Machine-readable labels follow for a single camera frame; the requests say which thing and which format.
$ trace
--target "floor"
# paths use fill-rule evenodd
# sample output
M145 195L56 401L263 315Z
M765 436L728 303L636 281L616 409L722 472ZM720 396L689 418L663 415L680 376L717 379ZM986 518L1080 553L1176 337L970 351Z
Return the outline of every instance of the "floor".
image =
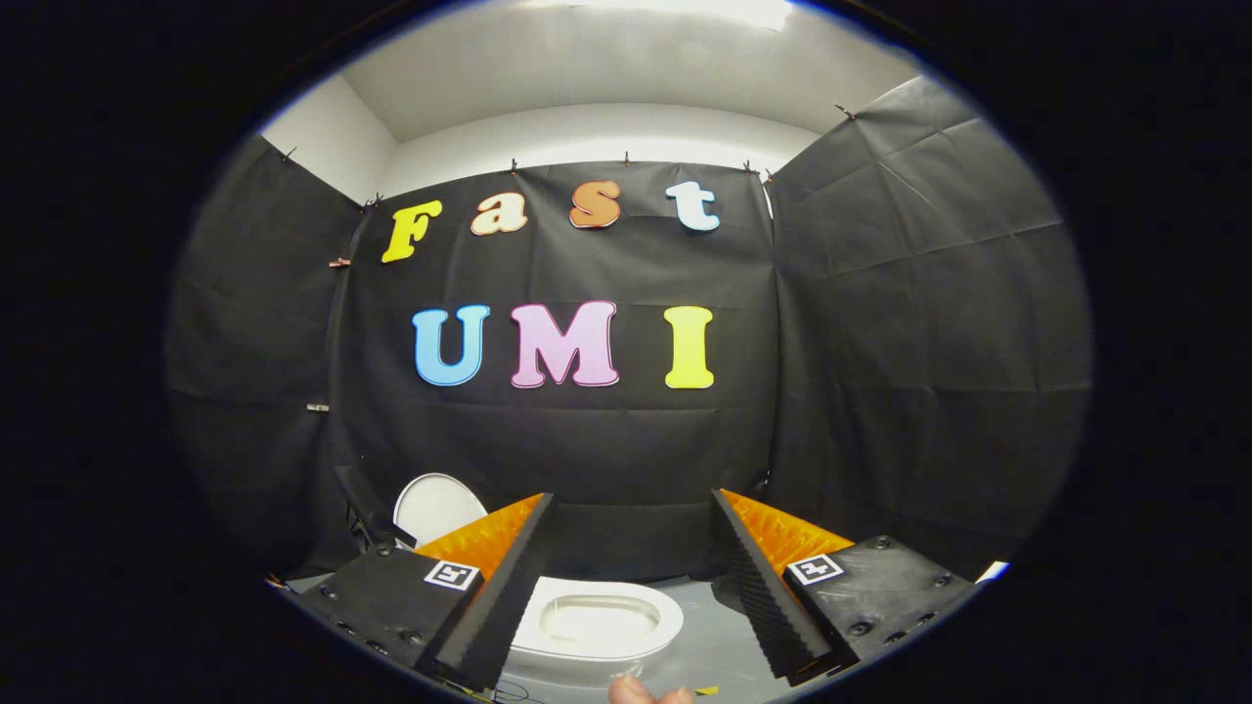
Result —
M303 593L327 576L289 584ZM715 695L700 699L710 704L786 701L825 680L818 678L793 689L785 679L775 679L747 618L719 603L711 582L680 577L649 586L677 601L684 616L682 630L666 649L666 656L637 674L657 698L680 686L692 690L716 686ZM527 679L511 673L510 661L506 661L496 699L517 704L605 704L606 693L607 684L602 688L568 686Z

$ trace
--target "cable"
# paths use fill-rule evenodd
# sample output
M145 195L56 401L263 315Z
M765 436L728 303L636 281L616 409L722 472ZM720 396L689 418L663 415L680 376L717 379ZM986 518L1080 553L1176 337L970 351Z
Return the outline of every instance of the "cable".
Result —
M501 691L500 690L500 685L502 685L502 684L508 684L508 685L516 686L517 689L521 689L522 693L521 694L512 694L512 693L508 693L508 691ZM501 694L507 695L508 699L501 699L500 698ZM517 684L516 681L508 681L508 680L505 680L505 679L502 679L502 680L500 680L500 681L496 683L496 689L495 689L495 691L492 691L491 700L496 701L496 704L505 704L505 703L512 703L512 701L533 701L535 704L545 704L543 701L540 701L538 699L532 699L530 690L527 690L525 686Z

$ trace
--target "white toilet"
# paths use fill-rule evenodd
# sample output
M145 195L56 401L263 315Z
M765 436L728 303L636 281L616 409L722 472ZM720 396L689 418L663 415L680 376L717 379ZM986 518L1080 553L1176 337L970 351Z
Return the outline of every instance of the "white toilet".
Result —
M486 515L466 485L428 474L401 491L392 522L421 546ZM620 675L641 675L680 630L682 609L655 589L541 576L505 670L540 681L608 686Z

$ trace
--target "ceiling light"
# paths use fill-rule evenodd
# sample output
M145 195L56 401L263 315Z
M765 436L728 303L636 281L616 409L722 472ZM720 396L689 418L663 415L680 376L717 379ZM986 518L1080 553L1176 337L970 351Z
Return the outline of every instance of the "ceiling light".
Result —
M782 23L791 13L791 4L785 0L566 0L565 4L568 8L719 15L774 31L782 31Z

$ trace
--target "finger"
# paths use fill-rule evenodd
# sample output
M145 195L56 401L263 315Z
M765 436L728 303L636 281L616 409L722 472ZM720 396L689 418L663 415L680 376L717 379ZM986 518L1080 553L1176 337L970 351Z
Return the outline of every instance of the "finger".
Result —
M608 704L657 704L644 683L631 675L617 678L608 688Z
M659 704L696 704L696 695L684 686L662 696Z

